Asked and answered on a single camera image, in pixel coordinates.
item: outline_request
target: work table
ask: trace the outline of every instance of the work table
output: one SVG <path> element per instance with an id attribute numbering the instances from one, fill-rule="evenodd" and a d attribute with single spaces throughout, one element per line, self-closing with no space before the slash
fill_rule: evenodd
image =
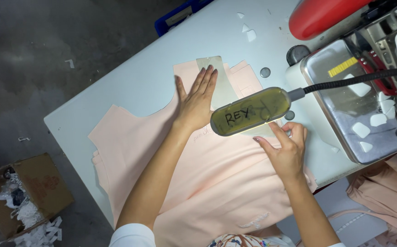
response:
<path id="1" fill-rule="evenodd" d="M 215 0 L 44 118 L 112 225 L 108 196 L 99 186 L 91 162 L 96 147 L 87 137 L 110 106 L 121 106 L 138 117 L 151 115 L 164 108 L 175 93 L 174 64 L 218 55 L 229 66 L 245 59 L 263 88 L 291 90 L 285 79 L 287 51 L 298 44 L 315 51 L 337 38 L 341 27 L 350 25 L 359 16 L 358 13 L 352 15 L 313 40 L 300 41 L 288 30 L 288 19 L 297 2 Z M 241 19 L 237 13 L 243 13 L 244 17 Z M 249 42 L 242 32 L 244 23 L 255 30 L 255 40 Z M 270 77 L 259 75 L 263 67 L 270 68 Z M 294 102 L 291 109 L 295 112 L 293 121 L 309 129 L 305 164 L 319 187 L 364 167 L 352 163 L 341 151 L 336 153 L 332 146 L 324 143 L 299 102 Z"/>

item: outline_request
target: right hand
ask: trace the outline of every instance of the right hand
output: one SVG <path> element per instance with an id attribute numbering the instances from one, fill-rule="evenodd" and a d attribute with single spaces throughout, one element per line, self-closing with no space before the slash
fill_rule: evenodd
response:
<path id="1" fill-rule="evenodd" d="M 280 149 L 272 147 L 266 139 L 260 136 L 256 136 L 254 139 L 266 151 L 282 182 L 287 183 L 295 179 L 305 179 L 303 164 L 307 128 L 300 123 L 294 122 L 287 122 L 282 128 L 275 122 L 269 123 L 269 126 L 281 143 Z M 291 138 L 285 133 L 288 130 L 291 130 Z"/>

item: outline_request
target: white triangular piece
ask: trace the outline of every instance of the white triangular piece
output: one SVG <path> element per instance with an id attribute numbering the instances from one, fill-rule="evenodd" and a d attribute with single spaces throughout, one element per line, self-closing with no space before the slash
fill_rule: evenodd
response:
<path id="1" fill-rule="evenodd" d="M 355 123 L 355 125 L 352 126 L 352 130 L 360 138 L 365 138 L 370 133 L 370 129 L 366 125 L 362 124 L 361 122 Z"/>
<path id="2" fill-rule="evenodd" d="M 382 124 L 385 124 L 387 122 L 388 118 L 386 115 L 380 113 L 380 114 L 375 114 L 370 117 L 370 125 L 377 127 Z"/>
<path id="3" fill-rule="evenodd" d="M 395 118 L 395 107 L 394 106 L 392 106 L 390 108 L 390 110 L 388 110 L 388 112 L 386 113 L 386 117 L 388 119 L 394 119 Z"/>
<path id="4" fill-rule="evenodd" d="M 367 142 L 360 142 L 360 146 L 365 153 L 369 152 L 373 148 L 373 145 Z"/>
<path id="5" fill-rule="evenodd" d="M 349 79 L 352 77 L 354 77 L 352 74 L 348 74 L 343 79 L 345 80 L 345 79 Z M 371 86 L 367 85 L 364 82 L 360 82 L 360 83 L 354 84 L 354 85 L 349 85 L 348 87 L 359 97 L 365 96 L 366 93 L 368 93 L 371 89 Z"/>
<path id="6" fill-rule="evenodd" d="M 381 112 L 387 114 L 388 111 L 395 105 L 395 101 L 392 99 L 387 99 L 385 101 L 380 102 Z"/>
<path id="7" fill-rule="evenodd" d="M 243 32 L 247 32 L 249 30 L 249 26 L 245 23 L 243 24 Z"/>
<path id="8" fill-rule="evenodd" d="M 252 42 L 256 39 L 256 32 L 252 29 L 247 31 L 247 38 L 249 39 L 249 42 Z"/>
<path id="9" fill-rule="evenodd" d="M 383 102 L 389 98 L 390 96 L 385 95 L 383 92 L 378 92 L 378 102 Z"/>

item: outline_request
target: grey floor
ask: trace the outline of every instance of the grey floor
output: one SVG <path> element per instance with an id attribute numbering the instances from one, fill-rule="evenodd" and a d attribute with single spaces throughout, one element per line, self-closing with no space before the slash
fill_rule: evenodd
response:
<path id="1" fill-rule="evenodd" d="M 156 40 L 154 21 L 184 2 L 0 0 L 0 166 L 52 156 L 75 197 L 55 246 L 107 246 L 113 229 L 43 117 Z"/>

